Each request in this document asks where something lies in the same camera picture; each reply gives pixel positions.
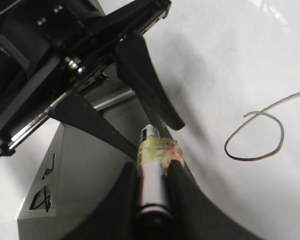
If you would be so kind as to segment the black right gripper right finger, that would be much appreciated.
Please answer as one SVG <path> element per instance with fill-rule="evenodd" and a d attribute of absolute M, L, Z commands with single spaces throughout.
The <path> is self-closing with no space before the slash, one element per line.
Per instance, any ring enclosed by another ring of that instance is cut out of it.
<path fill-rule="evenodd" d="M 174 217 L 174 240 L 259 240 L 215 206 L 178 160 L 172 160 L 167 184 Z"/>

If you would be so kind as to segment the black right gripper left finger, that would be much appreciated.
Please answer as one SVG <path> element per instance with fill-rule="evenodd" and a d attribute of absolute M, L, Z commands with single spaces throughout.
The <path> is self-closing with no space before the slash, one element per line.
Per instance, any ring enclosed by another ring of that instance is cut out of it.
<path fill-rule="evenodd" d="M 137 168 L 128 162 L 99 206 L 64 240 L 132 240 Z"/>

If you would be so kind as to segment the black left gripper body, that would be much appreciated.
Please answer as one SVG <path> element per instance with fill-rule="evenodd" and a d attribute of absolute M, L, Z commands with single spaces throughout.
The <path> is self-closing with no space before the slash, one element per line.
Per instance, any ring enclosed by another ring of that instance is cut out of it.
<path fill-rule="evenodd" d="M 170 6 L 135 0 L 105 15 L 88 0 L 0 0 L 0 157 L 67 93 L 96 88 L 102 71 L 117 67 L 115 46 L 143 36 Z"/>

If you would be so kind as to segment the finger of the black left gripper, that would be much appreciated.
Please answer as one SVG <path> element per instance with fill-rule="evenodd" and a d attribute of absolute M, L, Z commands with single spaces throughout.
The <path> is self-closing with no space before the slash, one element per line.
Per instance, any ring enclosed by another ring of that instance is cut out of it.
<path fill-rule="evenodd" d="M 143 36 L 134 31 L 114 48 L 117 75 L 172 129 L 185 126 L 170 102 L 152 64 Z"/>
<path fill-rule="evenodd" d="M 50 108 L 48 115 L 110 144 L 132 159 L 137 158 L 137 147 L 116 130 L 77 91 L 66 93 Z"/>

